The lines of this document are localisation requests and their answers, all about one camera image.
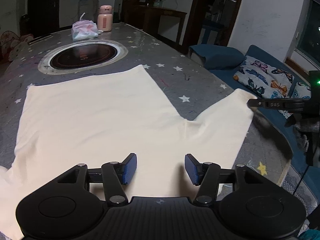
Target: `butterfly print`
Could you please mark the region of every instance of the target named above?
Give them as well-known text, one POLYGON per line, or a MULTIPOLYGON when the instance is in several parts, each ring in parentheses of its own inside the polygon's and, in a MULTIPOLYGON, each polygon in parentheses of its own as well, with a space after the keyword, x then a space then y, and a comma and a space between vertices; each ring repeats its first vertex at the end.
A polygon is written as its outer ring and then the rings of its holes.
POLYGON ((281 96, 278 95, 278 93, 276 91, 273 91, 273 95, 271 95, 271 98, 283 98, 281 96))
POLYGON ((258 87, 254 86, 253 80, 249 78, 248 85, 245 85, 247 89, 252 90, 254 93, 262 97, 262 94, 264 94, 264 91, 266 90, 264 87, 258 87))
POLYGON ((256 60, 255 62, 251 63, 251 65, 258 67, 258 68, 261 69, 264 73, 267 72, 268 65, 262 63, 261 61, 256 60))
POLYGON ((240 66, 243 66, 243 65, 247 65, 247 56, 245 56, 244 60, 242 61, 242 63, 240 64, 240 66))
POLYGON ((305 83, 301 83, 301 82, 297 82, 297 83, 298 83, 299 86, 301 86, 301 87, 307 87, 307 89, 308 89, 309 91, 311 91, 310 87, 307 86, 305 83))
POLYGON ((288 91, 287 86, 285 86, 285 85, 281 86, 281 84, 278 85, 278 83, 277 83, 275 80, 272 80, 272 81, 271 81, 271 87, 272 87, 272 88, 275 88, 275 89, 278 89, 279 92, 280 92, 284 97, 286 97, 287 91, 288 91))
POLYGON ((287 79, 290 81, 290 83, 292 84, 293 81, 293 75, 291 75, 290 73, 288 73, 287 71, 284 71, 282 69, 276 68, 273 71, 271 71, 271 73, 273 74, 285 74, 285 76, 287 77, 287 79))
POLYGON ((233 79, 234 79, 235 81, 239 81, 239 76, 233 75, 233 79))
POLYGON ((258 73, 257 71, 255 71, 254 69, 252 69, 252 70, 246 69, 245 71, 248 72, 251 75, 255 75, 257 78, 262 80, 263 83, 265 83, 268 86, 268 82, 267 82, 266 78, 264 76, 262 76, 260 73, 258 73))
POLYGON ((292 98, 300 98, 297 90, 293 90, 292 98))
POLYGON ((244 71, 243 71, 243 67, 242 67, 242 66, 239 68, 239 72, 242 73, 242 74, 244 74, 244 71))

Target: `blue sofa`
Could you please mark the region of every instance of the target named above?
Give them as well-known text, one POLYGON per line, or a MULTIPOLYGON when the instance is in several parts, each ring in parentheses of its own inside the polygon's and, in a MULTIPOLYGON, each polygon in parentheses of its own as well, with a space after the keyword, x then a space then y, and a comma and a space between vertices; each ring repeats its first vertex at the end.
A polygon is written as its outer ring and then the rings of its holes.
MULTIPOLYGON (((242 84, 240 84, 232 78, 234 73, 238 71, 240 63, 244 60, 245 56, 241 52, 234 48, 201 44, 191 46, 189 55, 191 55, 192 53, 196 53, 201 59, 203 59, 204 67, 208 69, 211 73, 213 73, 215 76, 220 78, 222 81, 227 83, 230 87, 232 87, 233 89, 241 88, 252 93, 252 91, 248 90, 242 84), (226 59, 225 65, 223 65, 223 58, 226 59)), ((284 65, 282 62, 280 62, 264 50, 258 48, 257 46, 251 45, 246 55, 254 57, 268 65, 285 70, 294 75, 294 81, 288 95, 289 97, 293 93, 293 89, 295 87, 296 82, 305 82, 292 70, 290 70, 286 65, 284 65)), ((291 168, 293 168, 295 172, 301 177, 307 167, 307 164, 305 162, 304 153, 297 146, 295 136, 292 132, 293 127, 285 127, 284 124, 286 122, 286 118, 276 110, 259 108, 259 111, 287 139, 293 154, 291 160, 291 168)), ((292 178, 290 177, 290 174, 287 174, 286 179, 287 183, 292 183, 292 178)), ((317 205, 320 201, 320 168, 309 167, 307 173, 303 178, 303 183, 307 185, 308 189, 315 197, 317 205)), ((305 190, 302 187, 302 189, 300 190, 300 197, 298 197, 302 199, 302 201, 306 204, 307 202, 310 202, 310 200, 303 200, 303 198, 312 198, 312 196, 308 197, 306 195, 306 192, 304 191, 305 190)), ((315 201, 313 201, 313 207, 307 207, 308 213, 310 213, 315 208, 314 205, 315 201)))

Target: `white t-shirt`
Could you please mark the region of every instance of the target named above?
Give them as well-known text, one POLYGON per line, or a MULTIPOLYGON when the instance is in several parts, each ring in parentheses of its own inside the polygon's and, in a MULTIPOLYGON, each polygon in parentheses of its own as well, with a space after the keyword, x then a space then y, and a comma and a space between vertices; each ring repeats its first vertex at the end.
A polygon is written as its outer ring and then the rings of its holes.
POLYGON ((131 70, 31 86, 20 119, 12 168, 0 170, 0 231, 22 238, 15 209, 26 195, 78 163, 99 168, 136 153, 132 196, 190 196, 197 188, 184 156, 230 169, 251 123, 237 89, 194 121, 182 118, 142 65, 131 70))

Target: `blue cushion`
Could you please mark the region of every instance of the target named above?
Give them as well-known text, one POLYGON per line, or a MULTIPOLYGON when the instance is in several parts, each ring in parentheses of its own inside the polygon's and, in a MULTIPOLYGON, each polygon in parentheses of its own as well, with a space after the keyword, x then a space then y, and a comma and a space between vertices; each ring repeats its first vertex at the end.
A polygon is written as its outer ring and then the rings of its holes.
POLYGON ((244 55, 237 49, 210 44, 199 44, 190 48, 201 57, 205 58, 204 67, 211 69, 232 69, 238 66, 244 55))

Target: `thermos lid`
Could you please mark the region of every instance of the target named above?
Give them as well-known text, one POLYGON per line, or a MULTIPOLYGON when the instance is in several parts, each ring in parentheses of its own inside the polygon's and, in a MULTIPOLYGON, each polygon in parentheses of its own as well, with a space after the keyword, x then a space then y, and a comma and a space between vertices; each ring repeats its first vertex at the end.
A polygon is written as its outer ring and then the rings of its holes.
POLYGON ((112 13, 111 5, 102 5, 99 9, 99 14, 112 13))

